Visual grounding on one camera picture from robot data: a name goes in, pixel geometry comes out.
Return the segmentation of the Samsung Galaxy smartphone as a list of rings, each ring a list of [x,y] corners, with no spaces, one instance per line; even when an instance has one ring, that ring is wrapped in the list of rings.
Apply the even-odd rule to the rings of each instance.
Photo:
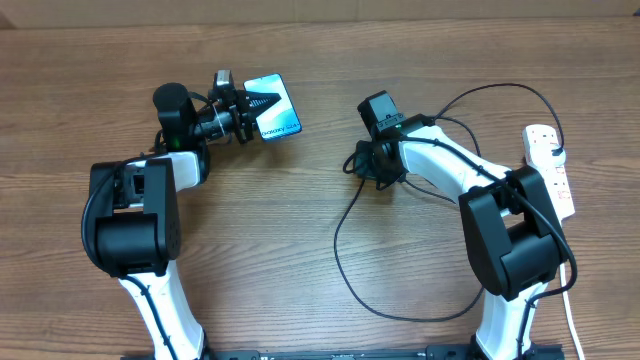
[[[257,128],[265,141],[288,137],[302,131],[297,112],[289,96],[284,80],[274,73],[244,82],[246,92],[279,93],[281,100],[257,117]]]

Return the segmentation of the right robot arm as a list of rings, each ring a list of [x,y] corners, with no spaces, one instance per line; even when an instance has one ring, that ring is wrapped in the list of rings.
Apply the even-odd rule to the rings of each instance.
[[[542,168],[493,164],[452,141],[436,116],[402,114],[385,91],[357,111],[370,138],[357,143],[344,172],[375,181],[378,190],[415,174],[445,193],[459,207],[468,261],[482,286],[482,319],[470,341],[429,345],[426,358],[564,358],[561,346],[530,338],[538,302],[566,294],[577,280],[548,286],[576,259]]]

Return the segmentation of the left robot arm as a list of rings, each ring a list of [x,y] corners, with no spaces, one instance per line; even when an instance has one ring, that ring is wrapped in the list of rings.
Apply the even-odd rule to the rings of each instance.
[[[216,83],[201,98],[180,83],[153,94],[161,129],[154,151],[96,163],[81,219],[91,262],[129,293],[152,338],[153,359],[212,359],[204,328],[188,304],[177,269],[182,231],[178,193],[205,182],[211,140],[268,138],[294,115],[282,81],[271,86]]]

